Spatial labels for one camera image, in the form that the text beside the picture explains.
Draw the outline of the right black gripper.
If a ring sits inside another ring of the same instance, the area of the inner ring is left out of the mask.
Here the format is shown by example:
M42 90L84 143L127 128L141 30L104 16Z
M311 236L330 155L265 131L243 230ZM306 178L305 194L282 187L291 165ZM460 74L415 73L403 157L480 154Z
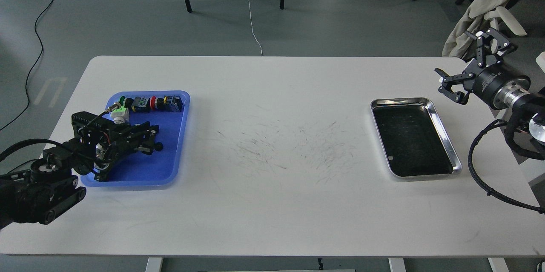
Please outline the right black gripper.
M529 95L530 78L518 75L510 70L501 68L504 55L518 49L505 34L497 29L489 28L473 34L466 30L465 35L476 42L475 57L471 59L467 68L484 69L478 76L475 73L449 75L440 68L435 68L440 76L441 85L438 92L454 103L466 105L473 92L486 105L494 110L511 108L521 97ZM454 86L463 86L464 92L454 92Z

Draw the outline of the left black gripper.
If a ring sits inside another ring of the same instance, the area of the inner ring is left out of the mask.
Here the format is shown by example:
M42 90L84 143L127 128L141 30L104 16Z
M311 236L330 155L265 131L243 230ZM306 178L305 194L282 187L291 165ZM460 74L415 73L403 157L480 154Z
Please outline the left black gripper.
M159 125L151 125L150 122L143 124L129 125L124 129L124 133L115 132L115 139L110 137L111 144L95 144L95 157L98 160L94 163L97 167L103 167L105 164L111 164L112 169L117 163L131 154L141 152L144 155L152 155L154 143L135 144L135 140L148 139L153 133L158 133Z

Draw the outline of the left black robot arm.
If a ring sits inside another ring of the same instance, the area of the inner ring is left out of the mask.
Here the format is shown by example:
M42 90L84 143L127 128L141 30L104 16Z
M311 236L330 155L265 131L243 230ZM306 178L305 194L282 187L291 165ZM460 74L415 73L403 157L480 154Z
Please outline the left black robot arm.
M78 186L79 177L94 175L105 181L113 167L135 152L152 155L163 148L155 138L158 125L74 123L74 138L64 143L46 139L18 142L1 153L5 160L14 152L33 144L48 143L41 158L29 169L1 175L1 228L12 223L48 225L81 202L87 189Z

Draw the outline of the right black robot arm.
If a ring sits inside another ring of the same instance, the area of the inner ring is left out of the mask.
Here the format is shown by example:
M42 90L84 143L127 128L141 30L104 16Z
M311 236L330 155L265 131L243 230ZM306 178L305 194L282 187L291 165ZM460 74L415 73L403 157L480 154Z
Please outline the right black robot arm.
M457 104L467 104L470 94L474 94L491 109L511 111L508 120L492 121L473 140L468 152L469 173L487 196L543 214L543 207L522 203L494 190L478 176L473 165L474 149L483 136L502 127L505 142L512 151L529 159L544 160L543 91L531 93L530 78L504 65L503 56L515 51L516 45L500 31L489 28L475 34L466 31L465 35L476 42L475 58L461 74L450 76L436 68L441 76L438 91Z

